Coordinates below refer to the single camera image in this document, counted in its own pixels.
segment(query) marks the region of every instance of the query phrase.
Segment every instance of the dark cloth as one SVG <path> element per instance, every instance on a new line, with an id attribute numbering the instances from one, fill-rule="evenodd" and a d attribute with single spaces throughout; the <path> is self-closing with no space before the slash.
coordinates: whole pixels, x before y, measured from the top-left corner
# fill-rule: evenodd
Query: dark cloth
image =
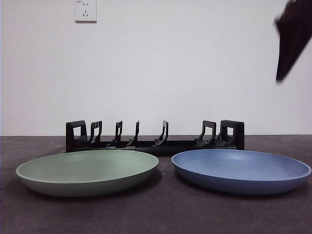
<path id="1" fill-rule="evenodd" d="M 246 150 L 280 154 L 310 166 L 311 142 L 312 136 L 245 136 Z M 27 189 L 15 175 L 16 167 L 28 160 L 64 152 L 63 136 L 1 137 L 1 234 L 312 233 L 312 176 L 280 195 L 232 195 L 184 180 L 164 156 L 157 171 L 134 188 L 99 197 L 57 198 Z"/>
<path id="2" fill-rule="evenodd" d="M 289 1 L 275 23 L 280 34 L 276 81 L 282 81 L 312 36 L 312 0 Z"/>

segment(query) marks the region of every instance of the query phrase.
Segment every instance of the dark gray table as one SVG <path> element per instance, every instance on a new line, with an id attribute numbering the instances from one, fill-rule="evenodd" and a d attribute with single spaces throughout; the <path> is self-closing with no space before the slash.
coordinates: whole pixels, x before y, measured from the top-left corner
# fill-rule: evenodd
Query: dark gray table
<path id="1" fill-rule="evenodd" d="M 174 173 L 169 157 L 143 184 L 113 195 L 64 199 L 27 189 L 21 163 L 63 153 L 65 139 L 2 137 L 2 234 L 310 234 L 312 176 L 281 195 L 242 196 L 202 189 Z M 312 136 L 246 136 L 246 149 L 312 165 Z"/>

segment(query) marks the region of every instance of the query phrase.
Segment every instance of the dish rack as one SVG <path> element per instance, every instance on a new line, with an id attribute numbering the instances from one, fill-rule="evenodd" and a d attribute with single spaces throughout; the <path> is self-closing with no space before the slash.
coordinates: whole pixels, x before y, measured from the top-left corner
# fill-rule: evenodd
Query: dish rack
<path id="1" fill-rule="evenodd" d="M 169 123 L 163 121 L 162 133 L 155 140 L 139 140 L 139 125 L 136 122 L 136 134 L 127 141 L 121 140 L 122 121 L 116 123 L 115 138 L 111 141 L 101 141 L 102 121 L 91 123 L 91 135 L 87 136 L 84 120 L 66 123 L 66 152 L 86 150 L 135 150 L 155 156 L 173 156 L 175 154 L 198 149 L 237 149 L 244 150 L 244 122 L 222 120 L 220 133 L 216 136 L 216 123 L 203 121 L 202 132 L 199 137 L 189 140 L 168 140 Z M 74 135 L 74 128 L 80 127 L 80 135 Z M 206 128 L 212 129 L 208 140 L 204 139 Z"/>

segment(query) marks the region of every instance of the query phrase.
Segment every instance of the wall socket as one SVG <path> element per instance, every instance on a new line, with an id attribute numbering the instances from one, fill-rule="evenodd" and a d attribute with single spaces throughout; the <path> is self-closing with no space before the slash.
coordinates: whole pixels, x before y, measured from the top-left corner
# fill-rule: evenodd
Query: wall socket
<path id="1" fill-rule="evenodd" d="M 97 1 L 96 0 L 76 0 L 75 21 L 94 23 L 97 21 Z"/>

